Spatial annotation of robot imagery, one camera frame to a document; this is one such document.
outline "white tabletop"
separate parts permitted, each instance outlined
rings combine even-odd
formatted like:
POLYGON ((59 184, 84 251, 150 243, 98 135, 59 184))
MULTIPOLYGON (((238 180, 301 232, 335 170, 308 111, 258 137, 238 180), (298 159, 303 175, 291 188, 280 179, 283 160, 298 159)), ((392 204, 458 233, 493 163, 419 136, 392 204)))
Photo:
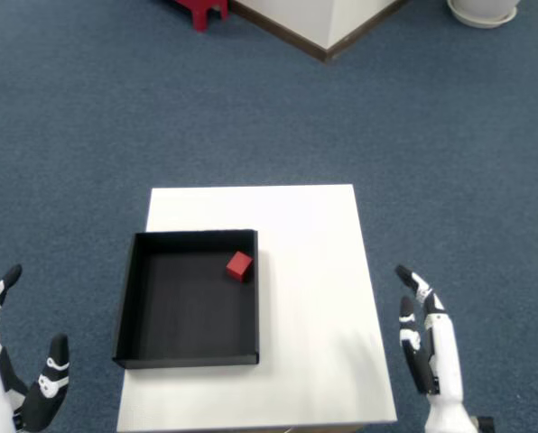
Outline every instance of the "white tabletop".
POLYGON ((153 189, 146 230, 258 230, 260 364, 125 371, 118 431, 395 420, 351 185, 153 189))

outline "white wall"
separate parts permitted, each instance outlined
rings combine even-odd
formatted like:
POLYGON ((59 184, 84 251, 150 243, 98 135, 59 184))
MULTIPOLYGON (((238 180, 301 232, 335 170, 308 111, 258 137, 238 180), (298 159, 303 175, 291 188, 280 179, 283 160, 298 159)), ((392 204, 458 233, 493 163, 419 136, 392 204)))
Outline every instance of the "white wall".
POLYGON ((395 0, 335 0, 328 45, 335 45, 395 0))
POLYGON ((237 1, 317 45, 329 47, 329 30, 336 0, 237 1))
POLYGON ((237 1, 327 49, 395 0, 237 1))

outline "red block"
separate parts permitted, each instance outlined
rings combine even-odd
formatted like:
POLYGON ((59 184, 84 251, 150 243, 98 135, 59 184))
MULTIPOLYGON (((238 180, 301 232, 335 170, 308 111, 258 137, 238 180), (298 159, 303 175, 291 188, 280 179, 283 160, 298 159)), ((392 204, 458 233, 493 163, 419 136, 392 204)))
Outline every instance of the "red block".
POLYGON ((221 9, 221 18, 227 19, 227 0, 177 0, 177 3, 188 7, 193 15, 193 28, 198 32, 207 30, 207 11, 218 6, 221 9))
POLYGON ((227 264, 227 273, 236 280, 243 282, 245 273, 252 262, 253 259, 251 257, 237 251, 227 264))

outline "black box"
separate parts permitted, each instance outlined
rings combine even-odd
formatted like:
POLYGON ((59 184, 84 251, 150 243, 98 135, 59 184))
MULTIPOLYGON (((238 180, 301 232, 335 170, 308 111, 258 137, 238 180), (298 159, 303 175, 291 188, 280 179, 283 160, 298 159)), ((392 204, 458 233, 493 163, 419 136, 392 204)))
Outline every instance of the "black box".
POLYGON ((255 230, 138 233, 116 324, 124 368, 259 363, 255 230), (227 275, 236 251, 253 258, 244 282, 227 275))

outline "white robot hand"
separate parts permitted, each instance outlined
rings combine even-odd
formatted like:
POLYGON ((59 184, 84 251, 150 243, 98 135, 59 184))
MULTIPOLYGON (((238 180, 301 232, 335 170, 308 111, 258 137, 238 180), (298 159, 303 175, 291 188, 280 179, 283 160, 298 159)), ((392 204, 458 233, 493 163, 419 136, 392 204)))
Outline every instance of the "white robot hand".
MULTIPOLYGON (((0 280, 0 309, 21 273, 21 266, 16 265, 0 280)), ((69 341, 64 334, 52 339, 46 365, 30 389, 14 373, 0 342, 0 433, 41 431, 48 427, 64 401, 68 384, 69 341)))
POLYGON ((433 288, 419 275, 402 265, 397 275, 413 290, 423 306, 429 352, 415 323, 414 305, 403 297, 400 310, 400 343, 410 372, 420 393, 430 402, 426 433, 494 432, 489 417, 470 417, 463 405, 463 387, 459 368, 458 347, 450 316, 433 288))

